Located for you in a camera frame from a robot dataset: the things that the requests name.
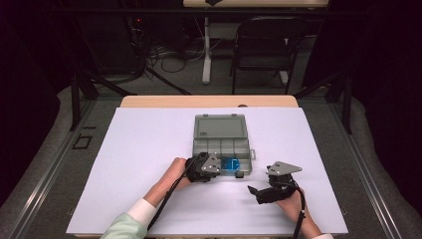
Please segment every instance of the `person's left hand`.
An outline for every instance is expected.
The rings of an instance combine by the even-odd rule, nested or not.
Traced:
[[[167,190],[170,189],[174,181],[177,180],[185,170],[185,163],[186,159],[183,157],[174,158],[173,162],[171,162],[170,166],[159,179],[158,184]],[[177,189],[183,188],[188,184],[190,184],[189,179],[187,177],[183,177],[177,185]]]
[[[174,181],[177,180],[183,173],[185,169],[186,159],[182,157],[174,158],[170,166],[161,176],[157,183],[155,183],[151,189],[143,197],[148,201],[152,206],[157,207],[159,202],[164,198],[167,191],[170,190],[171,185]],[[182,180],[177,185],[177,189],[185,187],[190,184],[190,181],[187,177],[182,178]]]

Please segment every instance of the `black chair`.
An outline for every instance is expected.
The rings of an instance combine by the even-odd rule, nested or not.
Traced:
[[[254,17],[243,22],[237,31],[230,76],[235,95],[236,71],[286,71],[289,91],[298,47],[306,36],[307,23],[297,18]]]

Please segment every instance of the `white table surface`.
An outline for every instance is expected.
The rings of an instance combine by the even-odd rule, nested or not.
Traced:
[[[148,235],[291,235],[295,224],[283,211],[274,203],[259,205],[247,188],[268,188],[266,166],[277,160],[303,168],[293,177],[305,190],[321,231],[347,233],[300,108],[117,109],[67,233],[103,234],[159,179],[174,157],[191,156],[196,115],[233,113],[245,115],[250,146],[256,152],[251,175],[220,176],[176,191]]]

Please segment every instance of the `dark background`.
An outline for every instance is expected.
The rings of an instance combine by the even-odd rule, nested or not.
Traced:
[[[332,0],[328,11],[372,10],[382,18],[382,24],[373,31],[371,41],[353,68],[352,94],[365,105],[381,163],[402,195],[421,214],[422,140],[418,136],[422,132],[422,104],[418,95],[422,89],[422,17],[406,1],[397,4],[383,1],[388,4],[382,11],[373,9],[374,2]],[[70,84],[74,67],[36,2],[2,1],[0,11],[0,203],[3,203],[53,125],[60,106],[56,94]],[[304,86],[343,69],[368,23],[368,20],[325,21],[316,38]],[[120,18],[112,24],[99,22],[91,26],[103,29],[102,35],[89,39],[105,52],[100,63],[92,58],[83,41],[75,38],[77,33],[72,27],[64,23],[66,27],[62,30],[71,39],[75,57],[85,66],[96,70],[103,66],[102,71],[127,74],[136,71],[138,64],[122,25]],[[118,56],[129,60],[108,69],[107,65],[113,65]]]

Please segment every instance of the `person's right hand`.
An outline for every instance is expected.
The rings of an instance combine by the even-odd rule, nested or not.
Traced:
[[[302,210],[301,194],[298,191],[295,191],[293,195],[289,198],[277,201],[276,204],[279,205],[283,209],[283,211],[285,211],[286,215],[292,221],[298,222],[299,214]],[[314,238],[322,234],[317,225],[314,223],[313,219],[311,218],[307,205],[305,205],[305,218],[302,222],[301,231],[302,233],[304,233],[306,238]]]

